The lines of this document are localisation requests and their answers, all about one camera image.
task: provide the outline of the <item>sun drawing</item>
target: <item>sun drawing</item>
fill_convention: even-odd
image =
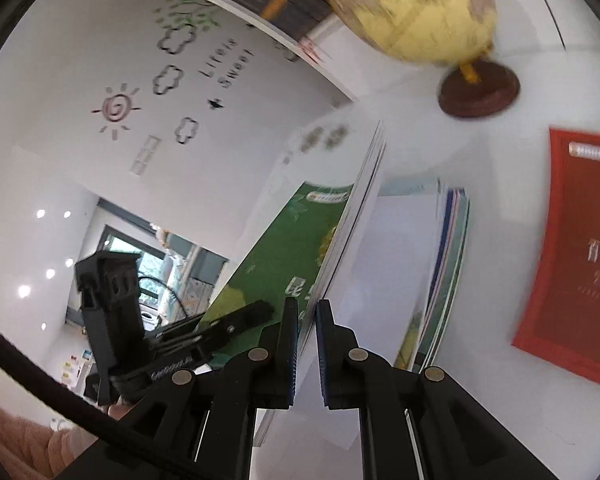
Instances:
[[[118,138],[118,127],[120,127],[122,130],[129,131],[128,126],[120,123],[131,113],[132,110],[142,109],[134,106],[133,102],[131,101],[131,98],[136,95],[140,89],[136,88],[131,93],[127,94],[126,83],[122,83],[122,85],[120,85],[120,92],[117,94],[113,93],[113,90],[110,86],[108,86],[106,90],[107,94],[109,94],[109,97],[104,99],[102,108],[99,110],[92,110],[91,113],[102,113],[107,121],[113,123],[111,126],[111,138],[116,140]],[[103,134],[106,132],[108,127],[109,125],[105,124],[100,129],[100,133]]]

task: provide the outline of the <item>globe stand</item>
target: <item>globe stand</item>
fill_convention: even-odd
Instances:
[[[520,80],[510,68],[479,59],[454,70],[442,82],[438,104],[460,119],[488,117],[511,106],[520,93]]]

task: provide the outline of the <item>ceiling light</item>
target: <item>ceiling light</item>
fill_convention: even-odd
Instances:
[[[18,288],[18,296],[21,298],[26,298],[29,294],[31,294],[31,287],[29,285],[21,285]]]

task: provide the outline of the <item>person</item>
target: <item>person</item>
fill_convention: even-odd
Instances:
[[[120,420],[129,409],[110,406],[109,415]],[[95,441],[78,426],[53,431],[0,407],[0,463],[13,480],[54,478]]]

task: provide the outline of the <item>red book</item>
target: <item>red book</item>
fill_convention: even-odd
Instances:
[[[538,273],[513,345],[600,383],[600,136],[550,131]]]

